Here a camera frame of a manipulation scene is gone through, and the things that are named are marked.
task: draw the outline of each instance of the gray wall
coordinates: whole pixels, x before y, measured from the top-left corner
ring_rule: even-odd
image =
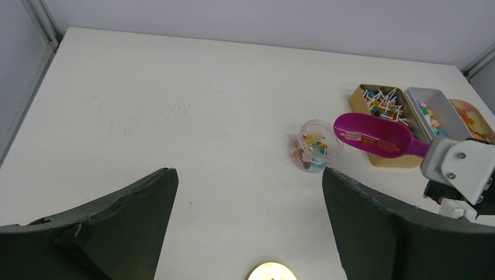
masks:
[[[494,0],[45,0],[69,26],[464,67],[495,42]]]
[[[19,0],[0,1],[0,26],[1,158],[17,123],[11,124],[38,82],[35,76],[45,66],[48,49]]]
[[[483,102],[495,114],[495,60],[471,79],[471,85]]]

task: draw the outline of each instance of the orange tray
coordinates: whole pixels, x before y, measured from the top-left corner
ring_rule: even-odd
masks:
[[[493,129],[488,125],[486,120],[483,118],[483,115],[479,113],[478,109],[475,106],[461,99],[451,99],[450,102],[454,106],[459,116],[461,116],[462,121],[469,128],[469,132],[471,132],[474,138],[495,143],[495,132],[493,132]],[[477,133],[477,131],[475,131],[471,127],[472,124],[469,123],[469,120],[466,120],[466,112],[472,112],[474,113],[474,115],[476,115],[479,124],[481,124],[481,126],[483,127],[483,133]]]

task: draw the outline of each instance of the colorful beads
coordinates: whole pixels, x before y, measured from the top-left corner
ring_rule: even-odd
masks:
[[[425,118],[426,122],[430,125],[431,130],[433,133],[435,133],[436,136],[447,136],[447,134],[443,131],[438,130],[438,127],[440,126],[440,122],[435,120],[434,118],[431,118],[433,116],[433,111],[428,109],[426,106],[426,103],[421,102],[419,103],[421,107],[421,112],[423,113],[423,117]]]
[[[467,111],[463,105],[459,104],[457,101],[452,101],[455,110],[461,116],[462,121],[468,126],[469,131],[475,138],[484,139],[485,141],[490,141],[489,131],[490,129],[483,123],[480,118],[473,111]]]
[[[318,132],[312,132],[302,137],[303,145],[305,148],[301,148],[301,144],[297,141],[297,146],[292,151],[292,157],[295,162],[298,163],[304,170],[308,169],[324,169],[326,166],[323,156],[327,155],[328,146],[323,143],[325,137]]]

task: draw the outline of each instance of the green bead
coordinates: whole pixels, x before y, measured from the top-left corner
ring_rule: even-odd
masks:
[[[435,133],[436,136],[438,136],[438,128],[436,127],[431,127],[431,130]]]

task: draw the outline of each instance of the metal tin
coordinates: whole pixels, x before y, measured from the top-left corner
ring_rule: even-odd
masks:
[[[472,137],[469,129],[457,114],[455,108],[440,90],[410,87],[406,89],[404,95],[408,99],[416,118],[420,121],[430,142],[436,135],[431,129],[430,123],[421,112],[421,107],[418,103],[424,102],[428,106],[428,109],[433,111],[434,115],[432,118],[440,122],[438,129],[445,132],[448,138],[463,141],[466,138]]]
[[[363,90],[373,90],[377,91],[378,89],[383,90],[384,92],[390,92],[391,90],[396,89],[396,96],[398,97],[398,101],[403,104],[404,112],[406,116],[409,118],[410,126],[412,133],[418,137],[418,139],[428,141],[428,136],[423,130],[423,126],[420,124],[420,121],[417,119],[414,110],[412,109],[412,105],[410,104],[407,98],[404,95],[402,89],[394,86],[381,86],[381,85],[368,85],[361,84],[356,88],[354,93],[349,97],[349,105],[353,112],[371,114],[369,112],[369,108],[366,105],[366,101],[362,95]],[[402,168],[414,168],[421,164],[423,160],[420,157],[413,155],[404,155],[395,159],[386,159],[384,157],[380,157],[374,155],[372,153],[368,153],[369,161],[373,166],[376,167],[402,167]]]

